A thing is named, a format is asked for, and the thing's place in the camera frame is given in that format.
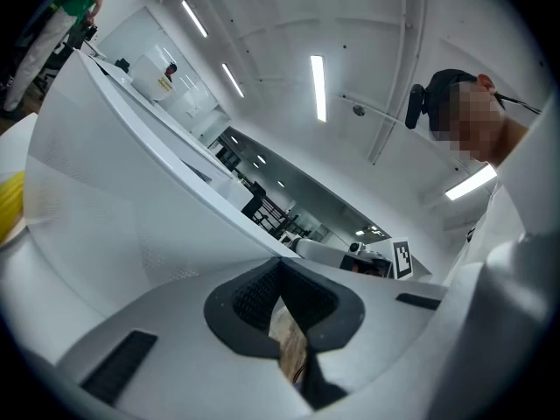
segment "ear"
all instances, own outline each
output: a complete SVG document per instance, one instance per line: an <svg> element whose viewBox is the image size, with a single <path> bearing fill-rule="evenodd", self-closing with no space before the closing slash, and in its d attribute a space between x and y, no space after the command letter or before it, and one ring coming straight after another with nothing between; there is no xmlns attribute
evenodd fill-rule
<svg viewBox="0 0 560 420"><path fill-rule="evenodd" d="M477 82L485 88L490 95L494 95L496 93L496 87L487 74L479 74Z"/></svg>

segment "fluorescent light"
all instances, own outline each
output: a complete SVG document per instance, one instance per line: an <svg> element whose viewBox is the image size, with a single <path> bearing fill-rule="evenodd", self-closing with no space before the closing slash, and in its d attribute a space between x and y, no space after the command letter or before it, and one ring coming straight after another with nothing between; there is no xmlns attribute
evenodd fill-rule
<svg viewBox="0 0 560 420"><path fill-rule="evenodd" d="M496 171L492 166L488 164L484 168L482 168L482 170L473 174L465 182L461 182L459 185L454 186L451 190L445 192L445 196L447 196L450 200L455 200L457 198L460 198L461 196L466 195L479 186L483 186L486 182L488 182L488 180L495 177Z"/></svg>
<svg viewBox="0 0 560 420"><path fill-rule="evenodd" d="M245 98L245 95L243 94L242 90L239 88L239 86L237 85L237 82L235 82L234 76L231 74L231 72L229 71L229 68L226 64L222 64L221 65L222 68L226 71L227 76L229 77L229 79L234 83L235 86L235 90L237 90L237 92L239 93L239 95L241 96L241 98Z"/></svg>
<svg viewBox="0 0 560 420"><path fill-rule="evenodd" d="M169 57L171 58L171 60L172 60L174 63L177 62L177 61L172 57L172 54L171 54L170 52L167 51L167 48L164 47L164 50L165 50L165 52L166 52L167 54L169 54Z"/></svg>
<svg viewBox="0 0 560 420"><path fill-rule="evenodd" d="M315 99L317 101L317 118L326 122L325 69L322 56L311 56L313 82L315 83Z"/></svg>
<svg viewBox="0 0 560 420"><path fill-rule="evenodd" d="M188 79L188 80L189 80L189 81L191 82L191 84L193 84L193 85L194 85L194 88L196 88L197 90L199 90L199 88L198 88L198 87L196 87L196 84L195 84L195 83L193 82L193 80L192 80L191 78L189 78L189 75L188 75L188 74L186 74L185 76L186 76L186 78L187 78L187 79Z"/></svg>
<svg viewBox="0 0 560 420"><path fill-rule="evenodd" d="M197 26L197 28L199 29L200 33L202 34L202 36L204 36L205 38L208 37L208 33L207 31L204 29L204 26L202 26L202 23L199 21L199 18L196 17L196 15L194 14L193 10L191 9L191 7L186 3L185 0L183 0L183 8L185 8L185 11L187 12L187 14L189 16L191 16L192 21L194 22L194 24Z"/></svg>

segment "yellow object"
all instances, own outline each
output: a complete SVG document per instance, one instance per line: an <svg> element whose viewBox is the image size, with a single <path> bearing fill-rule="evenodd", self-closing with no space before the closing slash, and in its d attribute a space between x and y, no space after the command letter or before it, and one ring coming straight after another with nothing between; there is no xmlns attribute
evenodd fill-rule
<svg viewBox="0 0 560 420"><path fill-rule="evenodd" d="M24 172L20 171L0 185L0 242L13 227L24 208Z"/></svg>

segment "man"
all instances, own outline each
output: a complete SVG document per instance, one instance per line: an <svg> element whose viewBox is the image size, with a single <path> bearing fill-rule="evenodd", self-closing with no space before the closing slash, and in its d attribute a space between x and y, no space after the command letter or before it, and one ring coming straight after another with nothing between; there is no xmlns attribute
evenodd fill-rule
<svg viewBox="0 0 560 420"><path fill-rule="evenodd" d="M172 74L174 74L175 72L177 72L177 65L171 63L166 69L165 69L165 77L169 80L169 82L173 82L172 81Z"/></svg>
<svg viewBox="0 0 560 420"><path fill-rule="evenodd" d="M461 70L443 70L434 74L426 88L422 111L428 113L430 131L437 140L449 141L452 149L467 152L496 169L527 133L527 128L505 111L503 98L485 74L475 77ZM484 262L493 248L523 233L520 216L498 182L444 285L451 284L462 266Z"/></svg>
<svg viewBox="0 0 560 420"><path fill-rule="evenodd" d="M16 71L16 76L8 90L3 104L4 118L15 119L16 109L25 90L43 68L56 45L67 35L78 20L85 19L89 25L102 8L103 0L62 0L56 2L59 8L31 44L27 54Z"/></svg>

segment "black headset strap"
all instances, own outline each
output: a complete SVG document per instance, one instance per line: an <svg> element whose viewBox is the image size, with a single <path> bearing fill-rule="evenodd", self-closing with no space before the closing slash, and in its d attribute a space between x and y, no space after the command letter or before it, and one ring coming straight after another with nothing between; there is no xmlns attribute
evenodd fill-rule
<svg viewBox="0 0 560 420"><path fill-rule="evenodd" d="M509 98L508 96L504 96L503 94L499 94L497 92L496 92L496 95L498 95L498 97L500 97L504 101L512 102L513 104L519 104L520 106L523 106L525 109L530 110L534 114L537 114L537 115L541 114L541 111L538 108L532 108L526 102L516 100L515 98Z"/></svg>

